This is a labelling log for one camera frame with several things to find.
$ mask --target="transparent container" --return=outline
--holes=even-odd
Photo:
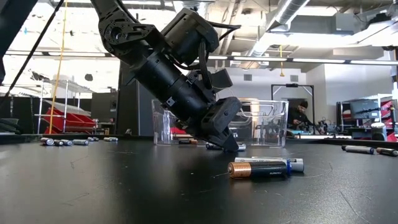
[[[286,139],[287,101],[241,100],[242,109],[229,124],[237,142],[249,146],[283,147]],[[177,118],[152,100],[155,144],[178,144],[192,138],[175,126]]]
[[[285,146],[289,102],[241,101],[242,110],[229,124],[235,139],[248,146]]]

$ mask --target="table surface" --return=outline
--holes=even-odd
[[[303,158],[289,179],[234,180],[236,156]],[[0,147],[1,223],[396,223],[398,158],[290,144],[222,153],[149,141]]]

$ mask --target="man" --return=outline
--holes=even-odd
[[[302,101],[296,108],[289,108],[287,117],[287,127],[289,129],[296,130],[301,124],[307,123],[309,126],[314,124],[305,115],[305,110],[308,108],[308,102]],[[323,130],[318,129],[320,134],[323,134]]]

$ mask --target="ceiling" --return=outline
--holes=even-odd
[[[86,0],[69,0],[69,7],[61,7],[60,11],[55,16],[48,31],[44,35],[37,51],[44,52],[59,52],[62,43],[63,34],[63,17],[66,13],[66,29],[65,29],[65,51],[67,52],[106,52],[98,33],[98,16],[92,8],[91,3]],[[156,1],[123,1],[132,2],[135,5],[128,7],[129,12],[138,17],[141,23],[154,24],[158,30],[162,30],[168,22],[170,22],[176,12],[172,7],[176,2],[166,1],[166,8],[163,10],[155,10],[158,7]],[[206,19],[214,22],[225,21],[225,15],[228,14],[228,7],[234,0],[216,0],[208,4],[207,13],[204,15]],[[242,28],[235,31],[233,39],[228,46],[226,54],[232,52],[243,52],[250,50],[256,40],[262,35],[261,29],[264,27],[266,14],[273,11],[277,7],[278,0],[260,1],[260,0],[242,0],[239,2],[242,6],[243,13],[237,14],[232,19],[232,24],[241,24]],[[56,4],[42,2],[36,4],[30,16],[25,21],[22,29],[17,37],[14,39],[9,50],[27,51],[32,48],[34,42],[38,38],[45,23],[53,12],[53,6]],[[346,12],[355,11],[368,11],[378,7],[389,6],[391,1],[385,0],[362,0],[362,1],[336,1],[336,0],[311,0],[305,8],[299,11],[299,15],[309,16],[332,16],[338,10],[347,8]],[[283,57],[333,57],[333,48],[315,48],[315,47],[302,47],[294,44],[281,43]],[[279,57],[280,48],[271,46],[266,51],[270,56]],[[6,80],[4,83],[10,83],[16,74],[19,67],[22,65],[25,57],[23,56],[8,56],[5,59],[6,65]],[[86,73],[95,73],[99,79],[106,80],[112,77],[113,81],[110,86],[117,86],[118,77],[118,63],[116,58],[103,61],[98,58],[91,58],[93,62],[81,63],[78,62],[80,58],[66,58],[65,65],[63,66],[63,73],[74,73],[75,77],[84,76]],[[28,64],[24,72],[24,76],[30,77],[30,70],[46,74],[52,78],[57,72],[56,57],[49,57],[48,59],[34,57]],[[271,63],[270,69],[279,67],[280,63]],[[304,68],[304,63],[288,63],[284,65],[289,68]],[[86,83],[93,88],[98,87],[98,84]]]

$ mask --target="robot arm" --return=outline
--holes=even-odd
[[[120,0],[91,2],[105,49],[130,66],[131,80],[137,79],[170,110],[179,119],[179,128],[237,151],[228,124],[242,104],[236,97],[215,100],[216,90],[204,61],[219,46],[213,26],[195,11],[183,9],[159,32],[153,25],[140,24]],[[191,65],[198,57],[200,66]],[[184,76],[175,66],[183,63],[191,65],[190,70],[199,70]]]

